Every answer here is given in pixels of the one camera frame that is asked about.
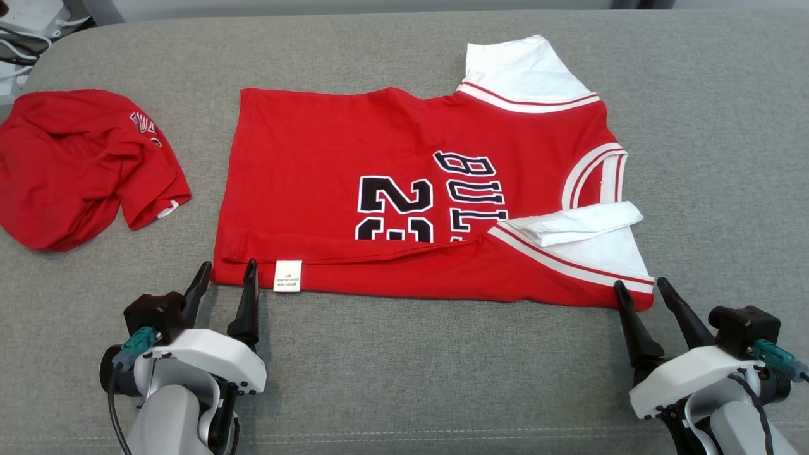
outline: crumpled red shirt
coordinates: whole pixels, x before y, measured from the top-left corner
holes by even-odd
[[[190,198],[168,140],[125,96],[29,93],[0,125],[0,226],[30,249],[75,248],[119,206],[139,229]]]

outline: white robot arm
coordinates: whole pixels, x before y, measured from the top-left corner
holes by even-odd
[[[764,405],[809,381],[807,366],[775,345],[781,322],[752,306],[714,308],[714,337],[665,278],[658,288],[675,314],[689,351],[663,358],[621,281],[615,291],[635,387],[629,400],[640,419],[661,419],[678,455],[797,455],[767,420]]]
[[[181,295],[141,296],[124,318],[132,338],[110,347],[100,367],[110,415],[125,454],[231,455],[238,443],[235,401],[264,391],[267,369],[258,342],[258,269],[248,263],[236,319],[227,335],[194,329],[210,262]],[[144,397],[126,438],[113,394]]]

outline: gray fabric surface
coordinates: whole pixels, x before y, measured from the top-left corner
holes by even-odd
[[[0,452],[119,453],[98,362],[125,340],[127,304],[184,289],[211,258],[239,88],[438,96],[462,78],[466,42],[535,33],[611,109],[650,272],[703,317],[770,311],[780,344],[809,359],[807,30],[807,12],[521,11],[182,20],[63,40],[28,90],[128,96],[169,138],[193,200],[138,232],[119,218],[69,253],[0,235]],[[224,331],[238,297],[212,287],[200,325]],[[242,454],[674,453],[661,423],[634,418],[615,311],[272,292],[260,305],[269,379],[237,406]],[[685,350],[662,303],[642,318]],[[138,401],[118,403],[129,428]],[[809,386],[769,417],[809,452]]]

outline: basketball jersey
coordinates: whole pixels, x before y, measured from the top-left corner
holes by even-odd
[[[625,159],[604,103],[541,36],[469,45],[449,96],[245,88],[213,280],[241,284],[255,258],[273,287],[277,261],[302,261],[308,291],[614,308],[620,279],[646,309],[628,225],[537,235],[559,219],[600,232]]]

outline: power strip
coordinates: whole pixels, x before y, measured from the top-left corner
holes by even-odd
[[[0,25],[15,32],[56,37],[59,22],[70,19],[70,10],[62,0],[5,0],[9,11],[0,17]]]

